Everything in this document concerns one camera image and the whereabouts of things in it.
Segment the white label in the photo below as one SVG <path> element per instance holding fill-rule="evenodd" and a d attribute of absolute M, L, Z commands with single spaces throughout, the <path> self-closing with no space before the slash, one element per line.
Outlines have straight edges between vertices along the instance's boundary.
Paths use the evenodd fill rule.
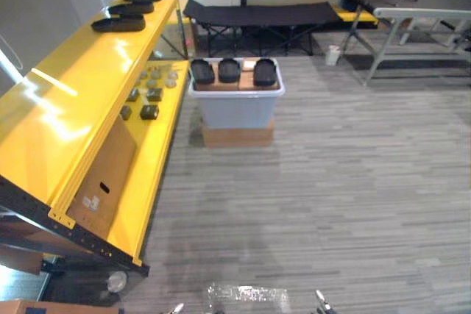
<path fill-rule="evenodd" d="M 93 211 L 97 211 L 98 210 L 98 205 L 100 204 L 100 198 L 98 196 L 94 196 L 91 200 L 91 203 L 90 203 L 90 208 L 93 210 Z"/>
<path fill-rule="evenodd" d="M 253 69 L 255 67 L 255 64 L 257 62 L 254 61 L 254 60 L 245 60 L 244 61 L 244 69 L 248 70 L 248 69 Z"/>
<path fill-rule="evenodd" d="M 84 196 L 83 197 L 83 200 L 82 200 L 83 204 L 85 205 L 85 207 L 90 207 L 90 199 L 87 197 L 87 196 Z"/>

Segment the white cup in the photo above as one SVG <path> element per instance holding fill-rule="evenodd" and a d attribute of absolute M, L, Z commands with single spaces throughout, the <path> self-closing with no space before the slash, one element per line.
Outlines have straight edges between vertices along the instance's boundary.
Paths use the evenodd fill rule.
<path fill-rule="evenodd" d="M 325 64 L 334 66 L 340 58 L 340 47 L 332 44 L 329 46 L 327 55 L 325 56 Z"/>

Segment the cardboard box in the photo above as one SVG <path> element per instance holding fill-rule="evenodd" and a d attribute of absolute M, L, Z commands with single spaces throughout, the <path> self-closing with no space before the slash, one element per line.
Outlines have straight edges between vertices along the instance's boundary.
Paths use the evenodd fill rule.
<path fill-rule="evenodd" d="M 65 238 L 44 231 L 21 219 L 5 221 L 0 219 L 0 237 L 24 239 L 36 242 L 44 249 L 64 249 L 74 254 L 87 254 L 88 251 Z M 37 251 L 12 248 L 0 245 L 0 264 L 18 271 L 38 275 L 41 270 L 43 254 Z"/>
<path fill-rule="evenodd" d="M 198 91 L 237 91 L 238 90 L 238 82 L 232 82 L 230 84 L 220 82 L 219 75 L 218 75 L 218 63 L 211 63 L 211 65 L 213 66 L 213 71 L 214 71 L 214 83 L 210 85 L 196 84 L 196 89 Z"/>
<path fill-rule="evenodd" d="M 43 262 L 42 253 L 36 251 L 10 248 L 0 244 L 0 265 L 14 270 L 39 275 Z"/>
<path fill-rule="evenodd" d="M 203 140 L 208 148 L 221 147 L 265 147 L 273 141 L 275 120 L 261 129 L 209 129 L 202 127 Z"/>
<path fill-rule="evenodd" d="M 53 303 L 47 301 L 0 301 L 1 314 L 122 314 L 119 308 Z"/>
<path fill-rule="evenodd" d="M 278 90 L 280 88 L 278 82 L 272 86 L 254 86 L 253 85 L 253 71 L 242 71 L 241 79 L 238 82 L 239 91 L 270 91 Z"/>
<path fill-rule="evenodd" d="M 118 117 L 67 211 L 80 226 L 106 238 L 136 144 Z"/>

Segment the plastic storage bin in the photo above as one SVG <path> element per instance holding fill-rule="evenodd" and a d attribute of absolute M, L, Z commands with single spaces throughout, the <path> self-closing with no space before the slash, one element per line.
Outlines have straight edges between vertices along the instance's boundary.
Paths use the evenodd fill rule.
<path fill-rule="evenodd" d="M 221 59 L 206 59 L 210 63 Z M 242 58 L 236 58 L 242 64 Z M 269 125 L 277 98 L 285 93 L 278 62 L 278 90 L 196 91 L 191 74 L 188 94 L 198 100 L 205 126 L 212 129 L 264 128 Z"/>

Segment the yellow shelf board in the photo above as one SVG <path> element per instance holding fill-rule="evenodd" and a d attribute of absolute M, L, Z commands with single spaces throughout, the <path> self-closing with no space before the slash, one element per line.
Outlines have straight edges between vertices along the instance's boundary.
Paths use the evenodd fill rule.
<path fill-rule="evenodd" d="M 337 15 L 340 16 L 340 18 L 343 21 L 346 22 L 352 22 L 355 20 L 356 17 L 356 12 L 350 12 L 348 10 L 343 10 L 338 7 L 333 7 L 333 9 L 337 12 Z M 360 15 L 360 22 L 376 22 L 378 21 L 377 18 L 367 11 L 363 11 Z"/>
<path fill-rule="evenodd" d="M 176 3 L 155 3 L 140 32 L 81 26 L 0 98 L 0 174 L 56 221 L 74 225 L 68 206 Z"/>
<path fill-rule="evenodd" d="M 183 10 L 186 7 L 186 3 L 188 3 L 188 0 L 178 0 L 180 4 L 180 10 L 182 12 L 182 22 L 183 24 L 189 24 L 190 23 L 190 18 L 187 18 L 186 16 L 183 15 Z M 167 21 L 167 25 L 178 25 L 178 16 L 177 16 L 177 10 L 175 10 L 171 15 L 169 20 Z"/>
<path fill-rule="evenodd" d="M 175 88 L 165 88 L 167 73 L 177 71 Z M 161 79 L 157 86 L 163 88 L 162 101 L 155 102 L 159 115 L 154 121 L 143 121 L 139 116 L 147 89 L 141 80 L 141 97 L 136 102 L 127 102 L 132 114 L 126 125 L 137 143 L 137 150 L 130 167 L 118 209 L 111 225 L 107 241 L 132 256 L 136 265 L 141 265 L 141 247 L 147 224 L 154 205 L 160 176 L 169 153 L 169 145 L 177 120 L 183 91 L 186 88 L 188 61 L 150 61 L 147 67 L 159 66 Z"/>

